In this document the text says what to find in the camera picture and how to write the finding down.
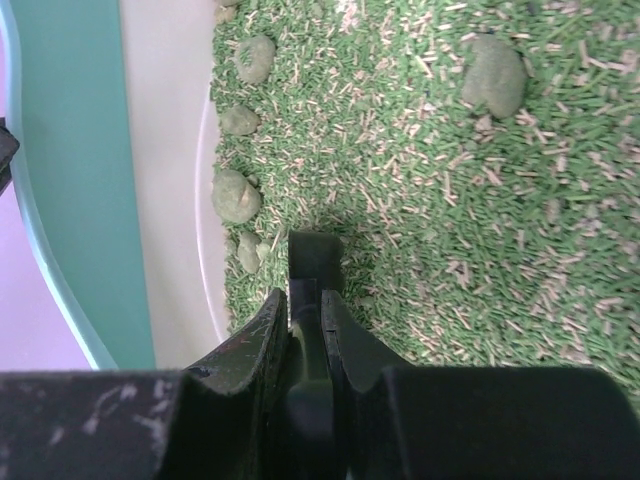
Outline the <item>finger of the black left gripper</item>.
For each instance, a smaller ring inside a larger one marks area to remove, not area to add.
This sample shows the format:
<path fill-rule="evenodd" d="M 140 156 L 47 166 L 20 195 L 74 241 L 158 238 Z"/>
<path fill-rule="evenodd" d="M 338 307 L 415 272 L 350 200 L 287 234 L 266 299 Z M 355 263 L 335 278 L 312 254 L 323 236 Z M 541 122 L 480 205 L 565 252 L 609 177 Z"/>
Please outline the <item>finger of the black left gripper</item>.
<path fill-rule="evenodd" d="M 0 195 L 12 180 L 11 161 L 20 148 L 20 142 L 6 127 L 5 118 L 0 121 Z"/>

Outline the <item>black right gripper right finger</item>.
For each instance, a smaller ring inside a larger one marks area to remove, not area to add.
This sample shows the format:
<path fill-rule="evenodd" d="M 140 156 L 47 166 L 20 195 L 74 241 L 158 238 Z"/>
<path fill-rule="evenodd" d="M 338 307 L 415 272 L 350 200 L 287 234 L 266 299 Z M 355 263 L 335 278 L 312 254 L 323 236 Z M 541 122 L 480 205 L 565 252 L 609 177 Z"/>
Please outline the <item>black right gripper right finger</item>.
<path fill-rule="evenodd" d="M 417 367 L 322 296 L 338 462 L 352 479 L 635 479 L 639 422 L 582 367 Z"/>

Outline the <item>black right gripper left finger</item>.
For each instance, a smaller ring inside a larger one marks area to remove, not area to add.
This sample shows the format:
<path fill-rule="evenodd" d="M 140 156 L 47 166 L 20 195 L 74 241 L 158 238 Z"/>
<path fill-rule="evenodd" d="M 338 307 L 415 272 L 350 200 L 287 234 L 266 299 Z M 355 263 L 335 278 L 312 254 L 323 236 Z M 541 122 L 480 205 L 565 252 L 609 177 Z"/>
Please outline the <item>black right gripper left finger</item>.
<path fill-rule="evenodd" d="M 274 290 L 235 335 L 180 370 L 7 372 L 5 479 L 261 479 L 287 342 Z"/>

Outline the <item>teal plastic litter box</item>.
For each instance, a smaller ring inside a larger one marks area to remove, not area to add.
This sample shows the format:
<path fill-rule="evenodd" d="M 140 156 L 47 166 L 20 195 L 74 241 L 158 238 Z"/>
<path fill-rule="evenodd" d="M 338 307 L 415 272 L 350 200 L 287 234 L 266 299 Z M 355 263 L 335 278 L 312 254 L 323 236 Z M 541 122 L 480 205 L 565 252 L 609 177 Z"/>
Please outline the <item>teal plastic litter box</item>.
<path fill-rule="evenodd" d="M 14 190 L 96 369 L 187 366 L 227 338 L 213 1 L 5 1 Z"/>

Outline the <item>black slotted litter scoop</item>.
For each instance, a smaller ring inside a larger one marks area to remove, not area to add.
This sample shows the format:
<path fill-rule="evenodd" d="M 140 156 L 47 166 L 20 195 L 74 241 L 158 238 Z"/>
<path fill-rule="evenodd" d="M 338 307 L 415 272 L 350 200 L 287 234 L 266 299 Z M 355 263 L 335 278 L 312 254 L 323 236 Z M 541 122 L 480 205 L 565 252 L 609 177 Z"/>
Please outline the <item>black slotted litter scoop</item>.
<path fill-rule="evenodd" d="M 269 479 L 342 479 L 334 388 L 322 325 L 322 292 L 344 286 L 342 246 L 331 234 L 288 237 L 290 332 L 267 420 Z"/>

